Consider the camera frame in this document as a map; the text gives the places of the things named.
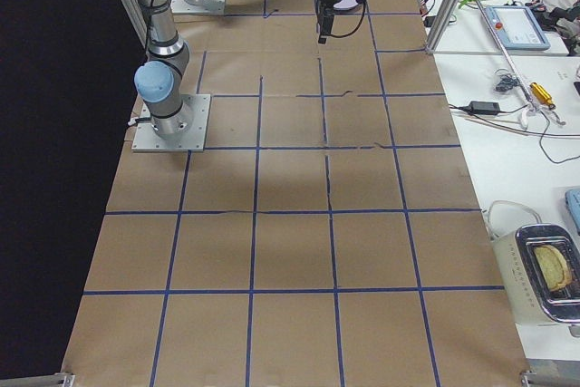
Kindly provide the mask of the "black power adapter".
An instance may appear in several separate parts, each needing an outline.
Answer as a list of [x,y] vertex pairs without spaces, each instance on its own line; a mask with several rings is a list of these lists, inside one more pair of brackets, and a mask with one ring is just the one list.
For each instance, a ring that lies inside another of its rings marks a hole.
[[469,113],[476,115],[491,115],[495,116],[501,113],[501,109],[497,102],[482,102],[472,101],[468,107]]

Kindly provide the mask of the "yellow orange tool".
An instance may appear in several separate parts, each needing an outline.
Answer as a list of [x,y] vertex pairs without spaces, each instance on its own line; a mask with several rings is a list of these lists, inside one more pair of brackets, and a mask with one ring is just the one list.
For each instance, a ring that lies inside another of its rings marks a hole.
[[545,105],[549,110],[554,110],[556,108],[551,94],[542,85],[537,82],[532,82],[529,84],[529,87],[536,99],[542,105]]

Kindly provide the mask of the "toast slice in toaster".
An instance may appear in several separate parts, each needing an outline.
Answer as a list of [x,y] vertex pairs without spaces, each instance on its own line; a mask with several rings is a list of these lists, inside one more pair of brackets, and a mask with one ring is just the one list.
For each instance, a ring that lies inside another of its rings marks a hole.
[[556,247],[543,245],[534,253],[549,291],[561,290],[572,282],[568,263]]

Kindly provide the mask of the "brown paper table cover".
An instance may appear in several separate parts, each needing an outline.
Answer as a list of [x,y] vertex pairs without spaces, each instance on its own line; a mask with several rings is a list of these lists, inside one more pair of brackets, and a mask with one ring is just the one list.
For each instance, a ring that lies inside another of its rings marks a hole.
[[182,18],[200,153],[123,145],[78,386],[516,386],[527,363],[416,0]]

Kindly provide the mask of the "light blue box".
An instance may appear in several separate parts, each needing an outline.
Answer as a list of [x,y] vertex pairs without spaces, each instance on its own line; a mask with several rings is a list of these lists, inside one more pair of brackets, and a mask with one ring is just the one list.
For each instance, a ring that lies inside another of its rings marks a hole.
[[565,192],[565,206],[577,234],[580,234],[580,188],[569,189]]

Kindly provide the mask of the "robot teach pendant tablet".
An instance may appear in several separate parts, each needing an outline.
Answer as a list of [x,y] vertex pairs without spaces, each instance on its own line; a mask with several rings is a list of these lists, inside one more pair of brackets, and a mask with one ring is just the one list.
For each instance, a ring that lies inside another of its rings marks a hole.
[[545,51],[551,44],[527,6],[487,6],[484,13],[499,41],[509,50]]

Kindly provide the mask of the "cream toaster chrome top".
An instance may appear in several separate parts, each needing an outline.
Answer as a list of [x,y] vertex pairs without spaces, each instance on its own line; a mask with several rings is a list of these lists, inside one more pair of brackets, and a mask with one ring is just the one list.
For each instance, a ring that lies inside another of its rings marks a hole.
[[[549,291],[534,249],[556,247],[566,259],[572,282]],[[579,251],[570,235],[553,224],[534,224],[495,239],[493,251],[517,324],[565,324],[579,335]]]

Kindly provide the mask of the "square metal base plate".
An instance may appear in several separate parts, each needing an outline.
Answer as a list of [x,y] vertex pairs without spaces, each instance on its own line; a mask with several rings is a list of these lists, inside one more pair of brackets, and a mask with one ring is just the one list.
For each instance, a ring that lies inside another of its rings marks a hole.
[[205,149],[210,94],[181,94],[182,106],[174,116],[153,117],[143,105],[136,123],[132,150],[135,152],[203,152]]

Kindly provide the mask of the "long grabber stick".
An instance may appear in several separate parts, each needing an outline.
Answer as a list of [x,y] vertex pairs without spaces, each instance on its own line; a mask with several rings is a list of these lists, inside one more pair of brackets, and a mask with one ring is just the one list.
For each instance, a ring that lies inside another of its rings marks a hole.
[[496,46],[500,50],[501,54],[504,56],[508,66],[509,66],[510,71],[516,76],[517,87],[520,89],[520,91],[522,91],[524,98],[527,102],[527,104],[526,104],[527,111],[532,112],[532,113],[540,113],[542,115],[546,115],[548,121],[550,121],[550,117],[548,116],[548,114],[550,114],[551,117],[554,119],[554,121],[559,126],[561,126],[561,127],[565,126],[566,122],[561,120],[559,115],[556,113],[556,106],[552,102],[549,102],[546,99],[539,100],[537,98],[537,94],[532,91],[532,87],[530,86],[530,84],[524,80],[524,77],[520,73],[520,70],[517,68],[517,66],[516,66],[512,56],[511,56],[511,54],[509,53],[507,47],[504,45],[504,43],[501,41],[501,39],[498,35],[497,24],[499,24],[499,22],[494,24],[491,21],[491,19],[488,17],[488,13],[486,12],[486,8],[483,6],[481,1],[480,0],[461,0],[459,2],[459,5],[466,5],[466,4],[472,4],[472,3],[474,3],[476,5],[476,7],[478,8],[478,10],[480,11],[481,16],[484,20],[484,23],[485,23],[486,27],[488,28],[488,31],[489,31],[493,41],[495,42]]

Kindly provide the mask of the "wooden chopstick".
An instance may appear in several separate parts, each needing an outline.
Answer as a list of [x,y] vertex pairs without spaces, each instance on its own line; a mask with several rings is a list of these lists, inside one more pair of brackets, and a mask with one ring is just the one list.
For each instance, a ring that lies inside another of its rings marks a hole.
[[485,120],[485,119],[478,119],[478,118],[473,118],[473,117],[464,117],[464,120],[467,122],[475,123],[475,124],[482,125],[484,127],[489,127],[492,129],[496,129],[499,131],[511,132],[511,133],[515,133],[517,135],[525,135],[525,136],[531,135],[531,132],[523,131],[521,129],[508,127],[508,126],[501,125],[501,124],[497,124],[495,122]]

